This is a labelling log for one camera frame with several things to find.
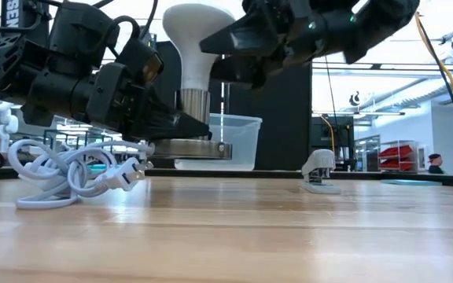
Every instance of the coiled cord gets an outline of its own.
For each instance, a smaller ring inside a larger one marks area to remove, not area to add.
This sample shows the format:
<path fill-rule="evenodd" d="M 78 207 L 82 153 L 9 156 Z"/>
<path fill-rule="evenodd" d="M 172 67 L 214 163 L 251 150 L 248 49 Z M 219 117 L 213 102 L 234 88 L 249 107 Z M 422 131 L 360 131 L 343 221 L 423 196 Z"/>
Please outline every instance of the coiled cord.
<path fill-rule="evenodd" d="M 23 166 L 18 160 L 17 152 L 22 147 L 29 145 L 39 147 L 45 153 Z M 137 149 L 140 159 L 144 161 L 147 156 L 154 152 L 153 145 L 140 145 L 127 141 L 99 142 L 62 153 L 56 153 L 43 143 L 33 140 L 14 142 L 8 152 L 9 163 L 19 174 L 19 178 L 38 186 L 42 190 L 42 193 L 35 196 L 19 199 L 16 203 L 17 208 L 62 208 L 74 204 L 79 200 L 79 197 L 96 197 L 105 193 L 108 189 L 119 187 L 125 190 L 131 189 L 134 182 L 130 185 L 129 182 L 120 183 L 120 176 L 123 175 L 126 178 L 125 173 L 120 172 L 119 168 L 116 167 L 114 155 L 103 148 L 111 145 L 122 145 Z M 88 157 L 99 160 L 106 166 L 106 169 L 94 173 L 85 161 Z"/>

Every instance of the clear plastic container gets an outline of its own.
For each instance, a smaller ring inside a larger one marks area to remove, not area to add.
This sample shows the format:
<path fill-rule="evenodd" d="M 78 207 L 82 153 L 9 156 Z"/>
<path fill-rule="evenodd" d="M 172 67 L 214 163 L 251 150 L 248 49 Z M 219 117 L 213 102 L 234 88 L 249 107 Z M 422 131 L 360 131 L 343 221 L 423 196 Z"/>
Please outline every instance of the clear plastic container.
<path fill-rule="evenodd" d="M 261 118 L 211 114 L 212 140 L 232 145 L 231 160 L 176 160 L 179 170 L 251 171 L 255 167 Z"/>

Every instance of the shelving unit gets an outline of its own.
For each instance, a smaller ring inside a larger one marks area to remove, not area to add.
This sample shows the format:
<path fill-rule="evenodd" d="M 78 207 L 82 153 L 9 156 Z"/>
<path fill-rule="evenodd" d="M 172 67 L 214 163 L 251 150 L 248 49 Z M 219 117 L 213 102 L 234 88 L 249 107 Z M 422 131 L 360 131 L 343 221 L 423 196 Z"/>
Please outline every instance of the shelving unit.
<path fill-rule="evenodd" d="M 417 145 L 415 141 L 381 143 L 378 153 L 381 171 L 417 172 Z"/>

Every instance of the white stapler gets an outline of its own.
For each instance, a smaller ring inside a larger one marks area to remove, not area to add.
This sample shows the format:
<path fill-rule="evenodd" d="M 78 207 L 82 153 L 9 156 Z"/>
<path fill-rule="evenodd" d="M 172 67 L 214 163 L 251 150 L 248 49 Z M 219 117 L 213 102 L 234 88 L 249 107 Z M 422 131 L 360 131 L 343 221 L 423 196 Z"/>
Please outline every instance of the white stapler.
<path fill-rule="evenodd" d="M 311 193 L 340 194 L 342 190 L 330 184 L 323 184 L 323 178 L 329 178 L 330 172 L 335 169 L 335 155 L 331 150 L 318 149 L 309 157 L 302 167 L 304 180 L 300 187 Z"/>

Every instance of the white wall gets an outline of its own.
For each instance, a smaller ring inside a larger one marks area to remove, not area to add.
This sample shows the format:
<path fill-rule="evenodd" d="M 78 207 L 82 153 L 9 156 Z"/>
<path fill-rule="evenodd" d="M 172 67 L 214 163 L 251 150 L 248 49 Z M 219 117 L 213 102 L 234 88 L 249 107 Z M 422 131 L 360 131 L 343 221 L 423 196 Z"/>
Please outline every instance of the white wall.
<path fill-rule="evenodd" d="M 441 154 L 442 168 L 453 175 L 453 106 L 435 104 L 432 115 L 434 152 Z"/>
<path fill-rule="evenodd" d="M 380 135 L 381 142 L 410 140 L 433 152 L 433 123 L 431 102 L 421 108 L 405 109 L 404 116 L 379 116 L 372 127 L 355 127 L 355 139 Z"/>

